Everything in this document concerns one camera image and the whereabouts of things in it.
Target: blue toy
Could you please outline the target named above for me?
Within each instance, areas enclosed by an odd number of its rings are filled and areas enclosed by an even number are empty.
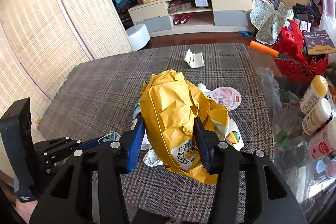
[[[248,31],[238,31],[238,32],[243,34],[245,37],[251,37],[251,38],[254,37],[254,35],[251,32],[248,32]]]

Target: white plastic bag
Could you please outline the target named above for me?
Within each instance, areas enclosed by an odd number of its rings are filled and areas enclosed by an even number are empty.
[[[336,19],[323,11],[319,31],[327,31],[331,41],[336,47]],[[336,62],[336,54],[329,54],[329,63]]]

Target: white bottle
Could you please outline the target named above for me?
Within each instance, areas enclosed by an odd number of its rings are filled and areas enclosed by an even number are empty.
[[[332,119],[309,142],[309,155],[318,160],[336,150],[336,118]]]
[[[302,120],[303,131],[311,135],[331,116],[331,106],[326,98],[320,99]]]
[[[328,89],[326,79],[321,75],[316,75],[300,101],[301,111],[307,115],[318,100],[326,96]]]

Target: red decorative basket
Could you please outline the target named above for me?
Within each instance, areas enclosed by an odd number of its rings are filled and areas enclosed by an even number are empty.
[[[273,49],[279,51],[280,44],[282,43],[282,32],[279,33]],[[288,59],[275,58],[274,63],[277,65],[280,72],[291,82],[300,85],[310,85],[316,75],[323,75],[327,69],[329,55],[323,55],[324,58],[309,62],[293,61]]]

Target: shelf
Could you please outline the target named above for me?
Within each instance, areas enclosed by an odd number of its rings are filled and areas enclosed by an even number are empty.
[[[174,28],[183,27],[199,27],[199,26],[214,26],[215,22],[212,13],[199,13],[190,15],[189,20],[185,24],[174,25]]]
[[[207,7],[207,8],[191,7],[187,10],[178,11],[176,13],[170,14],[170,16],[181,15],[181,14],[189,14],[189,13],[197,13],[197,12],[212,12],[212,7]]]

